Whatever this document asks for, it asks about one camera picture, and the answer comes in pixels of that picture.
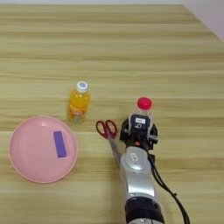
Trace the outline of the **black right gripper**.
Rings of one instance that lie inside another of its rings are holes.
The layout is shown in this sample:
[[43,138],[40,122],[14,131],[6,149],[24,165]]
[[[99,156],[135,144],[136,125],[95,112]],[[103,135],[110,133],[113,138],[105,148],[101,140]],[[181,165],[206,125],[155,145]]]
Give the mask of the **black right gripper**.
[[145,151],[149,151],[152,150],[153,145],[158,142],[158,129],[156,125],[153,124],[149,136],[147,136],[144,131],[130,134],[129,119],[125,119],[120,131],[120,140],[123,141],[127,147],[136,146]]

